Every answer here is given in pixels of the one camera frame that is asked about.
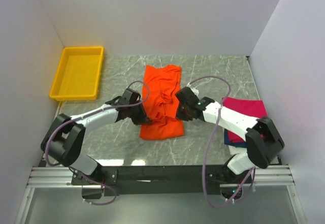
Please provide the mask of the orange t shirt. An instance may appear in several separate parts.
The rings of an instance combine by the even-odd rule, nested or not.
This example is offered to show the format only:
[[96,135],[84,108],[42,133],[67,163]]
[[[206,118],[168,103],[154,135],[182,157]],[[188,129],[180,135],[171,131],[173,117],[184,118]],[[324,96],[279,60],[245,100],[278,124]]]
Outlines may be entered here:
[[143,107],[151,124],[141,126],[141,139],[165,140],[184,136],[183,121],[176,118],[179,101],[175,94],[180,90],[181,74],[182,68],[176,65],[146,66]]

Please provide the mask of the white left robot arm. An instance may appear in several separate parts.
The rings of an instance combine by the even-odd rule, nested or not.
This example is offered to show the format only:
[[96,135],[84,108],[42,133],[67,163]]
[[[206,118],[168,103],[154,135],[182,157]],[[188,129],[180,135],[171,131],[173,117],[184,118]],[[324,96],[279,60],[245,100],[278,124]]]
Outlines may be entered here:
[[92,131],[126,118],[130,118],[134,125],[150,123],[141,95],[131,88],[125,89],[121,96],[84,114],[57,115],[41,143],[41,149],[59,165],[83,173],[83,178],[89,184],[104,182],[102,165],[81,153],[82,144]]

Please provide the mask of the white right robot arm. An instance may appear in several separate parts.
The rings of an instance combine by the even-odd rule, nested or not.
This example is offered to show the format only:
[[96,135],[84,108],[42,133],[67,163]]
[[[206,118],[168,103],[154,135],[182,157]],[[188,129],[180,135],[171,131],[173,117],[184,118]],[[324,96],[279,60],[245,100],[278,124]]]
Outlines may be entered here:
[[229,183],[236,182],[241,173],[253,167],[267,168],[285,147],[274,122],[267,116],[257,118],[232,110],[225,104],[228,98],[222,103],[208,97],[199,99],[189,87],[182,88],[175,96],[179,101],[177,119],[216,124],[246,142],[246,151],[235,154],[224,164],[223,178]]

